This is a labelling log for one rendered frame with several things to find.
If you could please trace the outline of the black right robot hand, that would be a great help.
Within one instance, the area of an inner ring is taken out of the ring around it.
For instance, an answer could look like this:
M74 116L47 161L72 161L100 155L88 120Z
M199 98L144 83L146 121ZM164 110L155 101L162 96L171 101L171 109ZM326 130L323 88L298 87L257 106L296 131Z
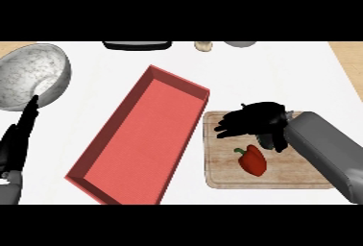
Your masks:
M286 111L285 106L276 102L260 102L240 106L240 110L223 116L214 128L217 137L254 135L261 147L280 153L288 147L283 129L288 126L292 112Z

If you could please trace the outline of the red bell pepper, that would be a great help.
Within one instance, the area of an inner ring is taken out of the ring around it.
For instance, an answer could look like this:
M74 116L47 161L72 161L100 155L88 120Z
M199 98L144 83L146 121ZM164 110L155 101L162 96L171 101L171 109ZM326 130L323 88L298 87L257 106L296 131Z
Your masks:
M243 171L260 177L267 171L267 161L258 148L248 145L245 150L235 148L235 152L240 153L237 163Z

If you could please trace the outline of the red shallow box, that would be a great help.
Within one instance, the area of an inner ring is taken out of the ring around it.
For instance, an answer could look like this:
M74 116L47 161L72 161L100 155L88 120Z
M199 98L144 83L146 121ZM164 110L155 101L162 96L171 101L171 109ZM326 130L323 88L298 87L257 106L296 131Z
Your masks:
M65 179L105 205L155 205L209 90L149 66Z

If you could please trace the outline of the grey round object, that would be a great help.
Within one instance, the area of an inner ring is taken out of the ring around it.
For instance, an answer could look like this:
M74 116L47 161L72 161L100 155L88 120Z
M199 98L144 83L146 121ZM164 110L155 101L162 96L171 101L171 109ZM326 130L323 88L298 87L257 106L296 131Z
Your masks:
M230 46L237 47L237 48L249 47L251 45L257 43L257 41L224 41L224 42Z

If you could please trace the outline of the beige small object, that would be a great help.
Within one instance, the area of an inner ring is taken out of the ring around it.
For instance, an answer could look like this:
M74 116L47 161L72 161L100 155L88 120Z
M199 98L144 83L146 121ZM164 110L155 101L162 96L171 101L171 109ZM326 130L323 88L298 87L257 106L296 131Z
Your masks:
M211 41L196 41L195 47L202 52L209 52L212 48L212 42Z

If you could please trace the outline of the black flat appliance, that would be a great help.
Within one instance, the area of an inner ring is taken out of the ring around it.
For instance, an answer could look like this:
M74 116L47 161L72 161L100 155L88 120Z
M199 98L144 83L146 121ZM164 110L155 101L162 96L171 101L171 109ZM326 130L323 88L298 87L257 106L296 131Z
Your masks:
M108 49L127 51L164 50L171 46L170 41L103 41Z

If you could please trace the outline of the grey speckled bowl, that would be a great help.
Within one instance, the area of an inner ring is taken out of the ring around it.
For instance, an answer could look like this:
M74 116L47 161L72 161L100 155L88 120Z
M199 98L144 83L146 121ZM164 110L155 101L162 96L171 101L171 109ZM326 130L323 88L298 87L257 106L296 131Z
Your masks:
M23 111L32 96L38 107L62 95L71 81L71 62L49 43L22 46L0 59L0 110Z

